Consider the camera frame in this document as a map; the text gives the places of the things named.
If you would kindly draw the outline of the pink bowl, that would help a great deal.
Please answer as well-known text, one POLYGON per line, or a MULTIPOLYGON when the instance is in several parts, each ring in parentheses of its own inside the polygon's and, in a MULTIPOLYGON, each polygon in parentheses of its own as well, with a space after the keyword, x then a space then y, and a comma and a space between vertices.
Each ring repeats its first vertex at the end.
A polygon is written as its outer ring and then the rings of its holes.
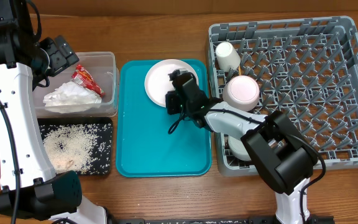
POLYGON ((223 100, 230 106, 242 111, 250 111, 259 102, 259 86, 248 76, 241 75, 232 78, 223 89, 223 100))

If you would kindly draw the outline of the cream cup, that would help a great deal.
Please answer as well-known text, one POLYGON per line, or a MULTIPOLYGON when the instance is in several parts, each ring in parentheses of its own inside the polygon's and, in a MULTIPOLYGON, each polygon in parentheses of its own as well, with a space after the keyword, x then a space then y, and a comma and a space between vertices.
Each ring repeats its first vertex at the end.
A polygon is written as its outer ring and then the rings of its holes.
POLYGON ((240 56, 230 42, 218 44, 215 53, 219 68, 224 72, 228 72, 230 69, 235 70, 239 67, 240 56))

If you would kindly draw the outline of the white tissue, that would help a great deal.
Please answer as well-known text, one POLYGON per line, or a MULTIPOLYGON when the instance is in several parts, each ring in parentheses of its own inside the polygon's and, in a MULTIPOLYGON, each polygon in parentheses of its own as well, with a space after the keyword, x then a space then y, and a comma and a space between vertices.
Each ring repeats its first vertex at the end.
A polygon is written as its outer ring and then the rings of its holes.
POLYGON ((98 108, 101 102, 99 95, 73 81, 63 83, 43 99, 46 110, 61 114, 98 108))

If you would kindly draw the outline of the grey bowl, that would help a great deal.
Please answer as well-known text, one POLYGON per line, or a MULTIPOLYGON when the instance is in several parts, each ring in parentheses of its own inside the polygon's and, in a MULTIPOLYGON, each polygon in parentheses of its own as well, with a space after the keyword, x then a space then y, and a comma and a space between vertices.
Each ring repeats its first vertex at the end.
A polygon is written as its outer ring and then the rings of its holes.
POLYGON ((240 140, 229 136, 227 142, 229 144, 231 152, 236 158, 242 161, 251 161, 250 155, 248 154, 247 150, 245 149, 243 143, 240 140))

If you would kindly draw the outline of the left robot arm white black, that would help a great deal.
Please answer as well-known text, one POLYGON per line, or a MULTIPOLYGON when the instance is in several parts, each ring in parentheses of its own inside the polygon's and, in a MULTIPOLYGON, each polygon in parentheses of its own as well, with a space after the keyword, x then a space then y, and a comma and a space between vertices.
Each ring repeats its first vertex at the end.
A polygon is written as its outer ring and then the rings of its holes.
POLYGON ((32 92, 77 63, 62 36, 43 38, 26 0, 0 0, 0 215, 53 223, 113 223, 89 201, 76 172, 57 174, 45 151, 32 92))

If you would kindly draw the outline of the pink plate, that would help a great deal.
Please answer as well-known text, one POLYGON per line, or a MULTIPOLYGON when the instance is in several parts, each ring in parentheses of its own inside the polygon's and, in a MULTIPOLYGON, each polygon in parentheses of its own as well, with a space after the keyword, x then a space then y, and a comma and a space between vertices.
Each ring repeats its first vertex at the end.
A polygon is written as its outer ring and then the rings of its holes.
POLYGON ((147 72, 144 86, 147 96, 161 107, 166 107, 165 95, 167 92, 174 90, 169 74, 176 69, 191 72, 196 77, 197 84, 199 84, 197 73, 188 63, 178 59, 157 62, 147 72))

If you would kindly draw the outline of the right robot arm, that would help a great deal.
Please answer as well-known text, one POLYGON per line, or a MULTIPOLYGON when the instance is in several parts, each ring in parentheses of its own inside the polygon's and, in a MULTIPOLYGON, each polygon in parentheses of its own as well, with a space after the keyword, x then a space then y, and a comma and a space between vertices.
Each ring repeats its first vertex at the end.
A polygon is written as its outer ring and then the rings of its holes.
POLYGON ((193 73, 176 69, 168 75, 173 90, 165 95, 168 114, 191 120, 198 128, 239 140, 262 180, 276 193, 279 223, 307 223, 306 190, 318 153, 281 111, 252 114, 210 98, 193 73))

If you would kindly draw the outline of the red snack wrapper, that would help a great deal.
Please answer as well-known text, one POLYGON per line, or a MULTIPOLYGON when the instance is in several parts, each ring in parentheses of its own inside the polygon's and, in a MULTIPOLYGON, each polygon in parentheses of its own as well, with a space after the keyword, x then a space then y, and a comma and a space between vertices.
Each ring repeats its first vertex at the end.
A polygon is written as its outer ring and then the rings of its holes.
POLYGON ((99 95, 101 98, 105 96, 105 92, 102 88, 96 83, 91 74, 83 67, 82 65, 77 65, 71 80, 77 85, 86 88, 95 94, 99 95))

